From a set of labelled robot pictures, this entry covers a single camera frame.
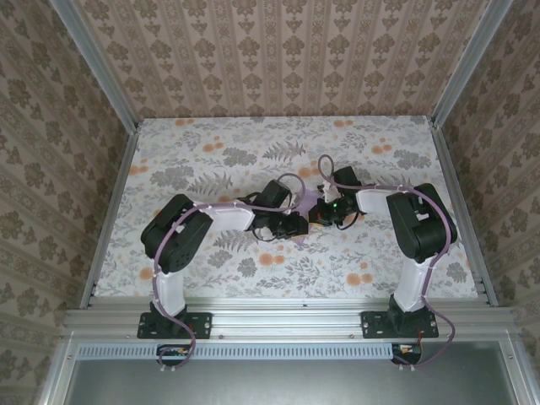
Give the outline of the grey metal sheet panel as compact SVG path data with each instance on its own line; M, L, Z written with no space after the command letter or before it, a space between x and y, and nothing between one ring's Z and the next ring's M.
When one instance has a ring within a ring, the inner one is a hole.
M455 343L414 370L389 360L76 364L65 405L517 405L500 349Z

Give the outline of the floral tablecloth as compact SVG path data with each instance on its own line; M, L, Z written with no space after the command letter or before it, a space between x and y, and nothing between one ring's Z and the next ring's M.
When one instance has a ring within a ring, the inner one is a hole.
M429 123L421 116L153 119L139 128L95 293L148 297L153 263L140 235L175 195L226 203L283 177L293 190L353 167L365 184L435 186L451 205ZM388 216L349 216L341 229L313 228L302 246L212 232L184 269L189 297L386 298L401 252Z

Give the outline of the black connector module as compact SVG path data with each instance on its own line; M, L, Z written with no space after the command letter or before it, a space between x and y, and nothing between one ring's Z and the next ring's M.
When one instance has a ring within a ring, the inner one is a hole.
M394 343L391 351L391 361L396 365L416 365L422 356L422 347L419 343Z
M157 362L167 367L179 365L190 352L188 344L159 345L156 348Z

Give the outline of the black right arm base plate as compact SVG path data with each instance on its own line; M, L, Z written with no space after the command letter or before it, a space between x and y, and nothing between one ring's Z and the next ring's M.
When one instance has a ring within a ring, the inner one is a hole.
M435 315L427 311L393 315L388 311L364 311L360 314L363 337L437 338L439 329Z

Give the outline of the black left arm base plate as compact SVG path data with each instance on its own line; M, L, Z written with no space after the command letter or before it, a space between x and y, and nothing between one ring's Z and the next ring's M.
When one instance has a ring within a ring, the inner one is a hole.
M209 312L187 312L181 321L193 332L195 338L209 339L213 315ZM139 339L189 339L190 333L177 322L160 313L144 312L139 319Z

